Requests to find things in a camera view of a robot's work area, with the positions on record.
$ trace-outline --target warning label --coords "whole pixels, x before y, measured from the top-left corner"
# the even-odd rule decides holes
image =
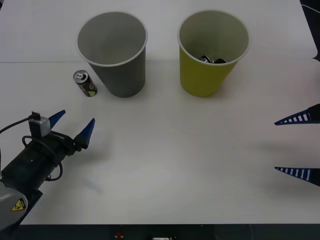
[[[16,204],[13,206],[13,208],[11,209],[11,212],[13,211],[21,211],[24,210],[26,208],[25,202],[22,198],[20,198]]]

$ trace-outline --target paper cup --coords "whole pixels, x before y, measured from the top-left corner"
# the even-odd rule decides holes
[[[250,48],[250,34],[237,17],[218,10],[189,16],[178,29],[180,82],[191,95],[209,97]],[[206,55],[227,63],[200,61]]]
[[[145,85],[147,40],[147,29],[135,16],[106,12],[84,24],[76,45],[110,93],[123,98]]]

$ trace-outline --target yellow paper cup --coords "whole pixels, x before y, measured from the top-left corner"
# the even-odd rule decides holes
[[[250,34],[237,17],[218,10],[206,10],[189,16],[178,29],[180,45],[180,82],[191,95],[209,97],[250,48]],[[214,64],[199,60],[202,56],[224,59]]]

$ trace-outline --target gray paper cup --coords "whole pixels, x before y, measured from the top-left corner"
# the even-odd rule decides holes
[[[105,12],[84,24],[76,46],[110,93],[126,98],[145,85],[147,40],[147,29],[135,16]]]

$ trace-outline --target white table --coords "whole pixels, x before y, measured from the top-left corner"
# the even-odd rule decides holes
[[[101,12],[135,14],[148,29],[147,59],[177,60],[177,29],[192,13],[221,9],[247,25],[259,51],[313,58],[317,49],[299,0],[6,0],[0,62],[76,62],[78,30]]]
[[[97,96],[73,82],[79,69]],[[274,169],[320,167],[319,126],[274,125],[320,102],[314,59],[251,51],[212,98],[181,88],[178,61],[147,61],[131,98],[111,95],[84,62],[2,63],[0,73],[1,127],[64,108],[54,130],[74,137],[96,119],[89,148],[41,186],[24,224],[320,223],[320,188]],[[28,132],[0,135],[3,166]]]

